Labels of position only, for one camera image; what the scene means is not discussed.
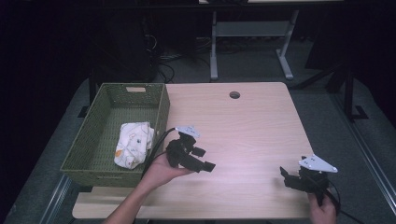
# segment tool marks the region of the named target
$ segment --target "forearm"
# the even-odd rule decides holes
[[[137,186],[117,207],[113,213],[103,223],[117,223],[117,224],[131,224],[140,209],[140,206],[145,201],[146,197],[151,192],[150,189],[144,189]]]

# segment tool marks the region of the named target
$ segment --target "dark floor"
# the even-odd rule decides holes
[[[217,82],[284,82],[288,86],[298,84],[318,70],[305,69],[312,43],[293,41],[287,53],[294,80],[287,81],[282,74],[275,50],[283,39],[238,39],[218,55],[219,80]],[[198,54],[199,59],[182,58],[167,65],[175,70],[173,83],[209,82],[209,54]],[[171,70],[161,66],[170,77]],[[371,149],[376,161],[392,186],[396,185],[396,130],[374,103],[371,93],[359,81],[355,82],[354,104],[361,105],[369,119],[356,120],[354,124],[345,119],[338,107],[342,101],[342,90],[329,94],[324,89],[325,77],[304,90],[290,91],[311,146],[316,154],[336,166],[338,174],[330,180],[338,188],[342,209],[365,223],[396,223],[396,211],[392,211],[383,190],[373,175],[371,164],[361,151],[361,143],[356,141],[352,129],[358,129],[365,144]],[[163,82],[157,76],[154,82]],[[70,102],[63,119],[51,137],[40,160],[26,182],[13,211],[5,223],[100,223],[101,220],[74,220],[71,215],[73,203],[82,189],[71,183],[64,195],[61,206],[54,209],[53,219],[42,220],[51,196],[62,174],[59,172],[64,156],[75,138],[83,119],[78,118],[81,108],[89,104],[88,81],[84,81]],[[219,220],[217,223],[265,223],[266,220]],[[308,220],[268,220],[274,224],[309,223]],[[155,223],[204,223],[201,220],[168,220]],[[355,223],[345,215],[340,215],[338,223]]]

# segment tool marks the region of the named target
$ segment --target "wooden table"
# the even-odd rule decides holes
[[[171,101],[167,129],[194,125],[200,158],[212,173],[182,176],[153,191],[137,218],[224,219],[308,217],[306,194],[284,186],[279,166],[296,175],[301,156],[311,155],[289,91],[283,83],[167,85]],[[230,92],[240,98],[233,99]],[[177,139],[172,132],[165,140]],[[131,189],[81,192],[75,218],[105,218]]]

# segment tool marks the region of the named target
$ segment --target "woven basket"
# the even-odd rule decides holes
[[[133,170],[114,162],[122,123],[148,121],[153,145],[166,131],[169,96],[164,84],[104,83],[82,123],[61,171],[83,186],[135,187],[146,163]]]

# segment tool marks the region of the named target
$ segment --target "human hand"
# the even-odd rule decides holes
[[[325,194],[322,206],[318,205],[317,196],[314,193],[308,193],[310,205],[310,218],[313,224],[335,224],[336,211],[332,200]]]
[[[140,181],[139,186],[144,186],[145,189],[154,190],[159,186],[168,183],[175,177],[191,173],[193,173],[193,171],[186,168],[171,167],[168,159],[166,158],[166,154],[163,153],[152,162]]]

